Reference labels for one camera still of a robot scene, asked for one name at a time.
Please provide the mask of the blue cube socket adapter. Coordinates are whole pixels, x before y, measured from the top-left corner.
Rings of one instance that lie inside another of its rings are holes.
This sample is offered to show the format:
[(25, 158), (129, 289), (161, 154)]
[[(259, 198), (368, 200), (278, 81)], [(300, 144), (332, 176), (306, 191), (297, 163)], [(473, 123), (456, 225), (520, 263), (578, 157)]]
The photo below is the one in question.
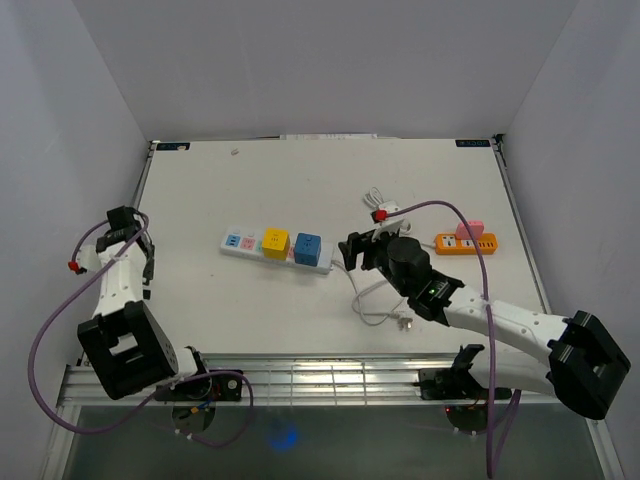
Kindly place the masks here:
[(296, 264), (316, 267), (321, 254), (321, 237), (300, 232), (294, 245)]

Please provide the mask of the yellow cube socket adapter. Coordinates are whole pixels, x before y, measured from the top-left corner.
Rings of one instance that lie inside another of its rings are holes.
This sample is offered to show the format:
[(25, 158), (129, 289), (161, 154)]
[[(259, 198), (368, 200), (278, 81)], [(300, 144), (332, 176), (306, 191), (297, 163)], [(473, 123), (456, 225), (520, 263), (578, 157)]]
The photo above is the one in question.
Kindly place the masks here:
[(287, 230), (268, 227), (262, 239), (262, 252), (265, 258), (285, 261), (290, 250), (290, 236)]

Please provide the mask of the white multicolour power strip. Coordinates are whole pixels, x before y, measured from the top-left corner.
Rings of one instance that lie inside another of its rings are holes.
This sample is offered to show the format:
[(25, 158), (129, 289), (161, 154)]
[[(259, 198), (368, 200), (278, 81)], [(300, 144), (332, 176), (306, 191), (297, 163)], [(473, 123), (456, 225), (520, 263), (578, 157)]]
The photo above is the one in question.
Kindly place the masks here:
[(296, 264), (294, 261), (294, 245), (299, 233), (290, 233), (290, 250), (285, 261), (265, 258), (262, 252), (262, 239), (266, 229), (231, 226), (227, 229), (220, 244), (220, 251), (224, 255), (235, 256), (252, 261), (270, 263), (306, 270), (317, 274), (328, 275), (332, 270), (334, 244), (321, 238), (321, 254), (316, 267)]

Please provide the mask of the pink plug adapter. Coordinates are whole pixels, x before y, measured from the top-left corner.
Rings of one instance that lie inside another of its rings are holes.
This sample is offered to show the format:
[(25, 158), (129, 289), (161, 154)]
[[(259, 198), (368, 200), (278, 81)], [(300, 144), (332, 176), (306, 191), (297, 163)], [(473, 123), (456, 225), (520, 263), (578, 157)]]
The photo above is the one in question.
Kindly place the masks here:
[(455, 237), (459, 240), (478, 240), (484, 233), (485, 226), (482, 221), (460, 222), (456, 227)]

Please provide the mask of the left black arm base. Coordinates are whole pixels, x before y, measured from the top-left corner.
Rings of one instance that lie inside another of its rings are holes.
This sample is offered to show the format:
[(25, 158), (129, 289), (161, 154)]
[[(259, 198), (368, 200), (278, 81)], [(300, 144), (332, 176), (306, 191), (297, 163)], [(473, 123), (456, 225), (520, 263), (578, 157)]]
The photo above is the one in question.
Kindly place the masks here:
[(169, 389), (156, 388), (153, 399), (159, 402), (237, 402), (242, 398), (242, 370), (223, 370), (220, 375), (182, 382)]

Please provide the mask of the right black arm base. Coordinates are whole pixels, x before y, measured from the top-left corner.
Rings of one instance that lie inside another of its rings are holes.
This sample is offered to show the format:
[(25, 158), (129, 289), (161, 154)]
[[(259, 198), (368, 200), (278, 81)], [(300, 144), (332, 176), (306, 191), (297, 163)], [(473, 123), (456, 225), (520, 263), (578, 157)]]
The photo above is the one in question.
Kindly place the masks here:
[(414, 383), (423, 400), (488, 400), (489, 390), (467, 370), (420, 369)]

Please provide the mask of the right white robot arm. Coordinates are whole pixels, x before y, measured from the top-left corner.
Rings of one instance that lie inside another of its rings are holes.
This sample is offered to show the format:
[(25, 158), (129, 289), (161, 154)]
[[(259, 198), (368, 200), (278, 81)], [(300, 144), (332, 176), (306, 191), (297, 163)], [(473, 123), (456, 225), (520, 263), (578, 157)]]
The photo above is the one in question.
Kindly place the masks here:
[(423, 398), (502, 400), (521, 390), (553, 396), (588, 419), (606, 417), (631, 363), (597, 316), (488, 302), (434, 269), (418, 240), (398, 234), (354, 232), (338, 247), (347, 270), (379, 271), (418, 317), (510, 346), (504, 355), (481, 344), (461, 347), (450, 367), (419, 376)]

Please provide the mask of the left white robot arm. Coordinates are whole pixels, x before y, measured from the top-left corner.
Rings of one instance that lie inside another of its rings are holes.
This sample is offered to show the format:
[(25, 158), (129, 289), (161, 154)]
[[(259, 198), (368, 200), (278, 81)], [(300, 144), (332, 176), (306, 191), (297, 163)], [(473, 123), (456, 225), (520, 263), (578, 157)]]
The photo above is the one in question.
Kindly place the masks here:
[(76, 245), (69, 269), (77, 275), (94, 272), (100, 284), (94, 313), (78, 325), (78, 340), (114, 400), (176, 380), (188, 398), (201, 399), (211, 390), (212, 376), (199, 352), (174, 347), (146, 304), (155, 268), (147, 223), (135, 208), (117, 207), (107, 212), (108, 229), (94, 245)]

